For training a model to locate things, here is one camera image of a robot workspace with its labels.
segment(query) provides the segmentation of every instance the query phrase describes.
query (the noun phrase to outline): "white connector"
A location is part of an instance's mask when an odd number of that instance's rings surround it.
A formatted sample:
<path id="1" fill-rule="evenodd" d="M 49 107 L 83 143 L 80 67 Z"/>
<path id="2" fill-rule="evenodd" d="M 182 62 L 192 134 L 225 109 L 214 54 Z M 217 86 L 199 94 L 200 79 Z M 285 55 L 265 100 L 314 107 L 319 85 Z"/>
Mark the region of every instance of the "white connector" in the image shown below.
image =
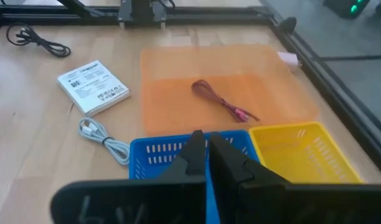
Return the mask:
<path id="1" fill-rule="evenodd" d="M 282 59 L 282 61 L 287 64 L 291 71 L 295 71 L 301 65 L 296 54 L 278 52 L 278 55 L 280 59 Z"/>
<path id="2" fill-rule="evenodd" d="M 89 127 L 92 131 L 97 131 L 97 130 L 98 130 L 98 127 L 97 127 L 95 124 L 93 124 L 93 123 L 89 123 L 89 124 L 88 124 L 88 127 Z"/>
<path id="3" fill-rule="evenodd" d="M 88 136 L 91 136 L 92 135 L 92 129 L 87 127 L 87 126 L 82 126 L 81 127 L 81 132 L 88 135 Z"/>

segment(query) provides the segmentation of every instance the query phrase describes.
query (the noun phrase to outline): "gray floor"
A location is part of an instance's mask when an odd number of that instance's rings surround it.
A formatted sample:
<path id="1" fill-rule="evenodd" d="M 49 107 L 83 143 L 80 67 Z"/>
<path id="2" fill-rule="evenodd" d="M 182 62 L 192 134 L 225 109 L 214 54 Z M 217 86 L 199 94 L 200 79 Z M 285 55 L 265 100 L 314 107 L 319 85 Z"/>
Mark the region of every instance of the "gray floor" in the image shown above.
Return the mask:
<path id="1" fill-rule="evenodd" d="M 371 0 L 355 20 L 341 19 L 323 0 L 266 0 L 283 17 L 298 19 L 296 32 L 319 56 L 381 54 L 381 20 Z M 348 88 L 381 120 L 381 60 L 327 63 Z"/>
<path id="2" fill-rule="evenodd" d="M 23 4 L 25 0 L 4 0 L 4 2 L 6 4 L 20 5 L 20 4 Z"/>

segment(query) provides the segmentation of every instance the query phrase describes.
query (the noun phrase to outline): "white cable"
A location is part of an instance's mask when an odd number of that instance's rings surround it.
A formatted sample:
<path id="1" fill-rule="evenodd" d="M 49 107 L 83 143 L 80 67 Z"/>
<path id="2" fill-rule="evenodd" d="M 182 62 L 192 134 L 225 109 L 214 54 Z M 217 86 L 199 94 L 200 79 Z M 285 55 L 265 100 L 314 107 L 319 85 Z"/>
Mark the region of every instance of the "white cable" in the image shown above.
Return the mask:
<path id="1" fill-rule="evenodd" d="M 78 133 L 87 139 L 104 145 L 119 164 L 128 164 L 129 145 L 109 137 L 108 132 L 103 125 L 96 122 L 94 119 L 82 118 L 78 122 Z"/>

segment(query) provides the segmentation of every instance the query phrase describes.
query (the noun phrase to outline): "blue basket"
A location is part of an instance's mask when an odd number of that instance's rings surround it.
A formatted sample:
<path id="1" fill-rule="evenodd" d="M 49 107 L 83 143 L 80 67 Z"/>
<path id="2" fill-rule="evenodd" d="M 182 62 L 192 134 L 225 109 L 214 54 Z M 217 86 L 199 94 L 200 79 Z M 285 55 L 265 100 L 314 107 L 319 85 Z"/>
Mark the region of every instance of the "blue basket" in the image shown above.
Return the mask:
<path id="1" fill-rule="evenodd" d="M 246 131 L 222 131 L 221 136 L 228 140 L 231 145 L 251 159 L 258 161 L 252 141 Z M 150 179 L 158 177 L 167 169 L 191 135 L 166 136 L 156 138 L 135 139 L 131 142 L 129 156 L 129 178 Z M 205 145 L 208 148 L 210 133 L 204 134 Z M 206 150 L 206 223 L 220 223 L 217 206 L 215 204 L 214 190 L 211 183 L 210 169 L 208 164 L 209 152 Z"/>

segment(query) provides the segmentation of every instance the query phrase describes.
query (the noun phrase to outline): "yellow basket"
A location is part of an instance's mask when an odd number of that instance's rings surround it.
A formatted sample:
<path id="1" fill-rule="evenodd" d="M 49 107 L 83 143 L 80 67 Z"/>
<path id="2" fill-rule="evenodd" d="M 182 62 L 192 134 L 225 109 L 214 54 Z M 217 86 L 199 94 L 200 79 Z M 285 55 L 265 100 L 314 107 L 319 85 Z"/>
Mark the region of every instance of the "yellow basket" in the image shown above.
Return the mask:
<path id="1" fill-rule="evenodd" d="M 295 183 L 363 183 L 318 122 L 251 128 L 261 164 Z"/>

